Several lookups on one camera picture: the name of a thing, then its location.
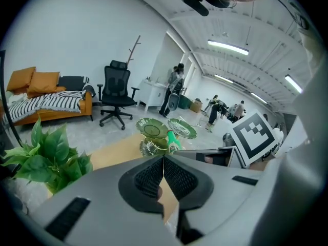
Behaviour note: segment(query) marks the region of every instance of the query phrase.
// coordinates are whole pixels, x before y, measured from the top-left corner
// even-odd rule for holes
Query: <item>floor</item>
[[[158,114],[157,108],[150,107],[147,113],[145,113],[144,106],[140,105],[139,107],[127,107],[123,110],[126,113],[133,114],[133,120],[130,120],[129,117],[122,117],[126,124],[124,131],[121,130],[121,124],[115,117],[105,121],[105,125],[100,127],[99,120],[103,117],[100,114],[101,109],[101,107],[93,108],[93,121],[91,121],[89,116],[84,116],[42,122],[43,131],[46,132],[48,129],[53,131],[66,123],[70,147],[77,147],[79,153],[85,151],[87,154],[90,154],[101,147],[138,133],[135,124],[140,118],[156,118],[166,125],[168,121],[168,119]],[[226,132],[225,127],[218,127],[217,125],[215,132],[209,133],[205,129],[208,118],[201,113],[178,108],[171,112],[168,118],[183,118],[190,125],[195,126],[194,128],[197,132],[195,139],[180,139],[182,146],[186,149],[214,149],[222,147],[222,136]],[[30,142],[32,127],[33,125],[25,125],[19,128],[19,135],[22,141],[27,140],[27,142]],[[43,183],[27,183],[24,179],[7,180],[9,190],[14,192],[26,204],[30,212],[33,212],[47,199],[48,192]]]

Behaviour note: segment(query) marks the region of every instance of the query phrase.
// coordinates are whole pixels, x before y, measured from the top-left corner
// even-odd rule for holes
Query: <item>ceiling light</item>
[[[241,53],[243,55],[248,55],[249,51],[247,49],[241,48],[241,47],[236,47],[234,45],[226,44],[226,43],[220,43],[218,41],[214,40],[207,40],[207,43],[211,46],[216,46],[216,47],[222,47],[226,49],[233,50],[235,52]]]
[[[224,80],[224,81],[227,81],[227,82],[229,82],[229,83],[231,83],[231,84],[233,84],[233,81],[231,81],[231,80],[229,80],[229,79],[226,79],[226,78],[223,77],[223,76],[219,76],[219,75],[217,75],[217,74],[215,74],[214,76],[217,77],[217,78],[220,78],[220,79],[222,79],[222,80]]]
[[[255,97],[257,97],[259,100],[261,100],[262,102],[264,102],[264,103],[268,103],[268,102],[265,102],[262,98],[260,98],[258,95],[255,95],[253,92],[251,92],[251,94],[253,95],[253,96],[255,96]]]
[[[292,77],[290,75],[286,75],[285,79],[299,92],[302,93],[303,90],[301,89],[301,87],[295,82],[295,80],[292,79]]]

